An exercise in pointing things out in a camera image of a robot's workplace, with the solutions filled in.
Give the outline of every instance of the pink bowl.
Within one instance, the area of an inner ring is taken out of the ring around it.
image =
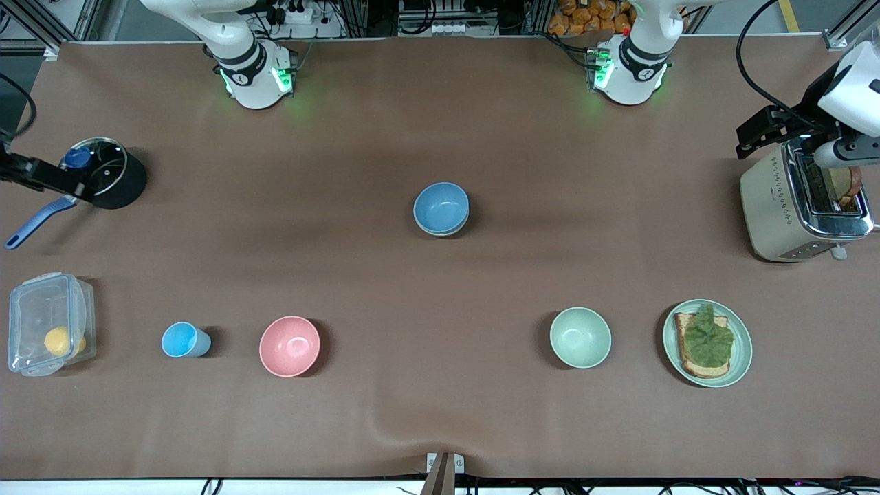
[[[289,378],[312,367],[320,348],[318,330],[310,321],[299,316],[284,316],[263,332],[260,361],[273,375]]]

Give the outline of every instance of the plate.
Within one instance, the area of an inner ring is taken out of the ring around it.
[[[727,316],[727,327],[733,332],[733,349],[730,350],[730,371],[718,378],[700,378],[688,373],[681,365],[681,354],[678,352],[678,331],[675,328],[675,313],[697,313],[706,304],[711,304],[715,314]],[[710,388],[729,387],[738,382],[752,365],[752,338],[745,323],[729,307],[708,299],[691,299],[674,307],[663,325],[663,347],[675,369],[688,380]]]

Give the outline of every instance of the toast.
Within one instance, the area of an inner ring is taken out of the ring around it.
[[[678,353],[681,355],[681,365],[685,371],[700,378],[718,378],[724,376],[730,371],[730,359],[724,363],[724,366],[717,368],[706,368],[694,363],[685,350],[685,330],[691,324],[694,315],[689,313],[675,313],[675,328],[678,330]],[[726,316],[715,316],[715,324],[719,327],[727,328]]]

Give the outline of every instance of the yellow fruit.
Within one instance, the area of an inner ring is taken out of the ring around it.
[[[61,326],[49,330],[43,339],[43,344],[46,345],[46,349],[54,356],[67,354],[70,351],[70,336],[67,333],[67,327]],[[85,349],[85,339],[80,338],[79,342],[77,342],[77,351],[73,355],[76,356],[83,349]]]

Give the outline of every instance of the blue handle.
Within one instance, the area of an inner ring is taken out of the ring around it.
[[[6,241],[7,249],[15,249],[18,246],[21,246],[22,243],[28,237],[31,237],[31,234],[34,233],[40,225],[43,225],[46,220],[49,220],[49,217],[55,215],[59,211],[65,211],[73,208],[77,205],[77,201],[74,198],[64,196],[59,197],[54,200],[52,203],[47,204],[40,208],[39,211],[33,214],[30,220],[27,221],[24,225],[15,232],[9,240]]]

